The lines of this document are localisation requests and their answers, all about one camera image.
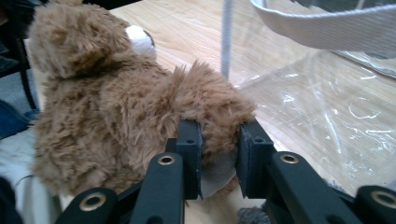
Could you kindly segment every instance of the table surface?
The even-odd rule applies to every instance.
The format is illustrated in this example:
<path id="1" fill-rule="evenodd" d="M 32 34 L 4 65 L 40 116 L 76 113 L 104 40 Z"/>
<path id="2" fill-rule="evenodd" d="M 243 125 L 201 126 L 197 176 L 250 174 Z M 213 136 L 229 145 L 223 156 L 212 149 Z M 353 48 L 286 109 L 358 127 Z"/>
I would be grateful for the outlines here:
<path id="1" fill-rule="evenodd" d="M 303 155 L 328 181 L 351 194 L 396 179 L 395 82 L 333 53 L 272 33 L 249 1 L 233 1 L 230 82 L 258 104 L 257 119 L 278 150 Z M 222 1 L 144 0 L 111 11 L 154 38 L 163 67 L 195 60 L 220 70 Z M 34 70 L 39 102 L 45 74 Z M 240 190 L 190 201 L 186 223 L 235 223 Z"/>

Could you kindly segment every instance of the teddy bear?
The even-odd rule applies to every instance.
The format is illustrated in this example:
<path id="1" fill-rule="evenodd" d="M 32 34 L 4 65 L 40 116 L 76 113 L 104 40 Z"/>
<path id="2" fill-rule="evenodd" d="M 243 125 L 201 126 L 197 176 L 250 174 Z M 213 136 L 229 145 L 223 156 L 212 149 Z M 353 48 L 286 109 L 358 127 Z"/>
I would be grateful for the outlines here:
<path id="1" fill-rule="evenodd" d="M 203 169 L 234 163 L 240 124 L 254 120 L 255 104 L 222 74 L 198 62 L 162 68 L 131 49 L 129 26 L 78 0 L 35 11 L 30 61 L 49 77 L 32 169 L 54 193 L 128 189 L 177 137 L 181 119 L 201 127 Z"/>

